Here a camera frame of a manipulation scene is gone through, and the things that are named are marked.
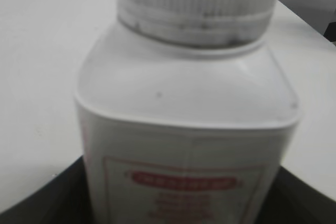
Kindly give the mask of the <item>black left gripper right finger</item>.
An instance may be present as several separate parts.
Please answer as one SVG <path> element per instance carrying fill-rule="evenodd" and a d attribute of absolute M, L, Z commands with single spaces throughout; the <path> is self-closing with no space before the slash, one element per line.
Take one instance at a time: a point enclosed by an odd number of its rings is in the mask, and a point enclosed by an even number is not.
<path fill-rule="evenodd" d="M 302 223 L 335 223 L 335 200 L 283 167 L 278 172 L 275 186 Z"/>

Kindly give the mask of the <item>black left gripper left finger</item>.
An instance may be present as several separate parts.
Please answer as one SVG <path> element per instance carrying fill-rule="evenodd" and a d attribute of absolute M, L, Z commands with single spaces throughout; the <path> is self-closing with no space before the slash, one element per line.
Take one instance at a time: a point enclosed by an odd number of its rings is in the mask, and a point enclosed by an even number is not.
<path fill-rule="evenodd" d="M 93 223 L 83 158 L 39 191 L 1 212 L 1 223 Z"/>

